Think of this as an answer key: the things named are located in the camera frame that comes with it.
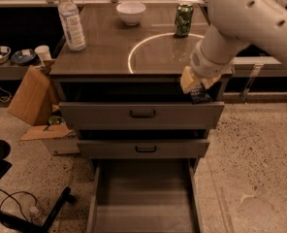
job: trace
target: concrete floor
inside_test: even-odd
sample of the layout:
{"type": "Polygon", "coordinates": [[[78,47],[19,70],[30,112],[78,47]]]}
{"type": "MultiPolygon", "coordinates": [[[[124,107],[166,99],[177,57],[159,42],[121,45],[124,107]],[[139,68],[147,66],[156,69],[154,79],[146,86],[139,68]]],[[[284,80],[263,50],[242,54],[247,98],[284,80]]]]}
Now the concrete floor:
{"type": "MultiPolygon", "coordinates": [[[[0,108],[0,139],[12,146],[13,164],[0,188],[31,192],[49,212],[68,185],[78,202],[63,207],[50,232],[84,232],[93,190],[87,161],[51,155],[41,141],[21,142],[28,127],[0,108]]],[[[202,233],[287,233],[287,103],[227,104],[209,139],[195,174],[202,233]]],[[[16,198],[28,214],[32,198],[16,198]]],[[[20,216],[11,200],[2,209],[20,216]]],[[[1,232],[15,231],[0,224],[1,232]]]]}

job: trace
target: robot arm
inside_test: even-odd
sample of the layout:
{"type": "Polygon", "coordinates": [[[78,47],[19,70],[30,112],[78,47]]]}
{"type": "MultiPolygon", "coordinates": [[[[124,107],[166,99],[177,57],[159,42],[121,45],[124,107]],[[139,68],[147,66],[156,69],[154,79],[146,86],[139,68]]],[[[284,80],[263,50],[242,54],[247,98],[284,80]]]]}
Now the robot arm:
{"type": "MultiPolygon", "coordinates": [[[[235,56],[250,44],[287,66],[286,1],[211,0],[211,25],[190,56],[193,76],[201,80],[220,77],[222,71],[231,68],[235,56]]],[[[190,89],[190,85],[181,86],[185,93],[190,89]]]]}

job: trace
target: green can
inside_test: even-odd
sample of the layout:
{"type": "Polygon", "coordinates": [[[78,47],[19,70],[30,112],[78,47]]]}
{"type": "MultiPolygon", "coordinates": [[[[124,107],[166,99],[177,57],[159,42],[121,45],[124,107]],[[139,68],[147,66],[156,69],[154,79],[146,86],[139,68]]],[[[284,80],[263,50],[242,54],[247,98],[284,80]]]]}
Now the green can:
{"type": "Polygon", "coordinates": [[[189,2],[179,3],[175,14],[175,35],[186,37],[190,33],[194,8],[189,2]]]}

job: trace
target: soda can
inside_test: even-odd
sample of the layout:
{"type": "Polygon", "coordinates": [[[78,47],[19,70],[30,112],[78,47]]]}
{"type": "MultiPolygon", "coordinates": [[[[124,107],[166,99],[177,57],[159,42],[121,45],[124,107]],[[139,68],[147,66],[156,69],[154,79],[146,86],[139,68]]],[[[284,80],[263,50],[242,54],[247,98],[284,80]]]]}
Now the soda can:
{"type": "Polygon", "coordinates": [[[194,8],[189,2],[179,3],[175,14],[175,35],[186,37],[190,33],[194,8]]]}

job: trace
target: drawer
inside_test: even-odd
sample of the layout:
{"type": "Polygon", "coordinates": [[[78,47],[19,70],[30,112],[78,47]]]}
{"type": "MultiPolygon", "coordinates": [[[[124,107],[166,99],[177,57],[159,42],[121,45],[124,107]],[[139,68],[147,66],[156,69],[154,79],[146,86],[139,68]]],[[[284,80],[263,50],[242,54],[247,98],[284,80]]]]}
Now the drawer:
{"type": "Polygon", "coordinates": [[[89,159],[204,157],[209,141],[201,140],[81,140],[80,153],[89,159]]]}
{"type": "Polygon", "coordinates": [[[187,160],[98,163],[88,233],[200,232],[187,160]]]}
{"type": "Polygon", "coordinates": [[[211,129],[216,127],[224,103],[62,102],[59,108],[67,124],[76,130],[211,129]]]}

